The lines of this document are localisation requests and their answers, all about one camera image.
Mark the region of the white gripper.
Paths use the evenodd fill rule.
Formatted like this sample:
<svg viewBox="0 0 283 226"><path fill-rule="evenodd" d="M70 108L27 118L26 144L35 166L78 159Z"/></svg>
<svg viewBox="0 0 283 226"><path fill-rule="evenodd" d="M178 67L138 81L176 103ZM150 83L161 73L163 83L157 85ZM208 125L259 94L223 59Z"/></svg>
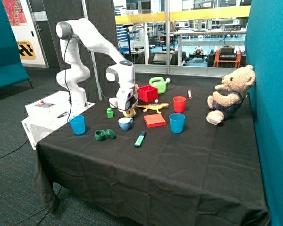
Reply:
<svg viewBox="0 0 283 226"><path fill-rule="evenodd" d="M134 109L138 104L138 91L136 86L131 88L119 88L116 97L109 98L108 102L111 108L119 111L128 111Z"/></svg>

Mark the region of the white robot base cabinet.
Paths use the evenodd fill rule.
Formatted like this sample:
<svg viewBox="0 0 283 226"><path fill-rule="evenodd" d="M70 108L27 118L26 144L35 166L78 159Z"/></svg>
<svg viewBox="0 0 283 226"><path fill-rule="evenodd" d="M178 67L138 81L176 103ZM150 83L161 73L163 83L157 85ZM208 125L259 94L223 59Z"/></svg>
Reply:
<svg viewBox="0 0 283 226"><path fill-rule="evenodd" d="M40 140L65 125L69 118L80 115L93 105L88 102L77 108L70 104L67 91L58 91L26 105L28 117L22 120L22 125L32 149L35 150Z"/></svg>

